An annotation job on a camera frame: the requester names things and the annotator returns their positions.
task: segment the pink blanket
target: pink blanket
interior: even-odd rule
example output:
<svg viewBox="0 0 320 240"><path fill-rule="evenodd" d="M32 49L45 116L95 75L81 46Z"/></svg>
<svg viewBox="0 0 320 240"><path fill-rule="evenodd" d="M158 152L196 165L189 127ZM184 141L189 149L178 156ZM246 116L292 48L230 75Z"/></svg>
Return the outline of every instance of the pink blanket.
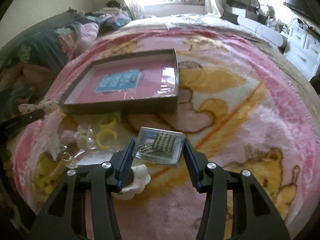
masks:
<svg viewBox="0 0 320 240"><path fill-rule="evenodd" d="M319 185L319 135L294 84L245 39L209 30L173 29L131 33L98 40L59 74L45 99L59 99L92 62L117 54L175 48L179 62L176 115L127 115L119 136L135 137L140 126L182 131L196 150L226 169L249 169L263 185L292 236L308 220L297 216L315 208ZM44 127L58 113L27 127L16 150L17 189L37 211L32 176ZM191 186L184 161L179 169L148 165L151 182L130 201L115 200L124 239L195 239L205 195ZM226 237L232 208L228 205Z"/></svg>

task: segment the yellow plastic ring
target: yellow plastic ring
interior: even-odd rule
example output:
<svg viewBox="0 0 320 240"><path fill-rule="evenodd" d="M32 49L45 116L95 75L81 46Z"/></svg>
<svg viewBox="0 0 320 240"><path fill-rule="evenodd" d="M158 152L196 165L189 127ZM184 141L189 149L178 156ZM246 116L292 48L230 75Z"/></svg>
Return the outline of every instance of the yellow plastic ring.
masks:
<svg viewBox="0 0 320 240"><path fill-rule="evenodd" d="M106 119L108 117L112 117L113 118L112 122L110 122L108 124L104 124L104 121L106 121ZM117 124L117 119L116 119L115 116L107 116L107 117L105 116L105 117L102 117L100 119L100 121L99 121L99 126L100 126L101 130L104 130L104 129L111 129L112 130L112 129L114 129L116 127L116 124Z"/></svg>
<svg viewBox="0 0 320 240"><path fill-rule="evenodd" d="M116 140L116 139L118 138L118 134L117 134L115 131L111 130L111 129L101 130L101 131L97 134L97 140L96 140L96 141L97 141L97 145L98 145L99 148L105 149L105 150L110 148L110 146L102 145L102 144L101 144L101 141L103 140L103 138L104 138L105 136L110 136L110 135L113 136L114 140Z"/></svg>

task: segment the white plastic item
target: white plastic item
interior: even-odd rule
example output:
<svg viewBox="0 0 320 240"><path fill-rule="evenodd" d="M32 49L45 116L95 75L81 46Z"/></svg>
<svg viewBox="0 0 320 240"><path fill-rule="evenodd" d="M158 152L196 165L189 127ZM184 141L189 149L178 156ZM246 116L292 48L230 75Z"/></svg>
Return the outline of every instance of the white plastic item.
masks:
<svg viewBox="0 0 320 240"><path fill-rule="evenodd" d="M240 25L250 29L255 34L262 36L266 40L275 44L277 47L281 47L284 42L283 37L281 36L281 34L279 32L276 32L275 30L273 30L265 25L262 25L259 22L238 16L238 23Z"/></svg>
<svg viewBox="0 0 320 240"><path fill-rule="evenodd" d="M140 194L150 182L151 177L144 164L132 167L131 169L134 172L133 182L127 187L124 187L120 193L112 193L115 198L122 200L132 199L135 194Z"/></svg>

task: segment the drawer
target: drawer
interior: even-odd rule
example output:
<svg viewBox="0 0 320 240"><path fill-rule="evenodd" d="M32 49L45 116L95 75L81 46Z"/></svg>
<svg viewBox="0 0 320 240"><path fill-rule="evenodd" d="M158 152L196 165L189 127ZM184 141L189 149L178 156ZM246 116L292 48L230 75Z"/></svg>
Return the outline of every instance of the drawer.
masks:
<svg viewBox="0 0 320 240"><path fill-rule="evenodd" d="M315 63L320 63L320 44L310 36L307 36L303 52Z"/></svg>
<svg viewBox="0 0 320 240"><path fill-rule="evenodd" d="M310 80L318 70L318 64L313 62L294 43L287 44L285 57L289 59Z"/></svg>
<svg viewBox="0 0 320 240"><path fill-rule="evenodd" d="M309 76L303 71L303 69L300 69L300 68L299 68L299 63L297 62L297 59L295 59L294 56L292 56L291 54L286 54L285 57L286 57L287 60L289 60L293 65L295 65L298 70L300 70L300 72L305 76L306 79L308 79L308 80L311 79L311 78L309 78Z"/></svg>
<svg viewBox="0 0 320 240"><path fill-rule="evenodd" d="M289 33L289 41L295 43L299 48L303 49L307 35L301 29L291 27Z"/></svg>

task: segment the dresser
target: dresser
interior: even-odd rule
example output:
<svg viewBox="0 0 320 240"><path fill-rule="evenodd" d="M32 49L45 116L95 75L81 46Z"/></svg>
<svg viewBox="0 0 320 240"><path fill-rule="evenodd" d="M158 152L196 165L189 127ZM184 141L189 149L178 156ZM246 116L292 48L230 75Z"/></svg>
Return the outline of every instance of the dresser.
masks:
<svg viewBox="0 0 320 240"><path fill-rule="evenodd" d="M318 74L320 42L297 25L291 25L289 30L284 56L310 80Z"/></svg>

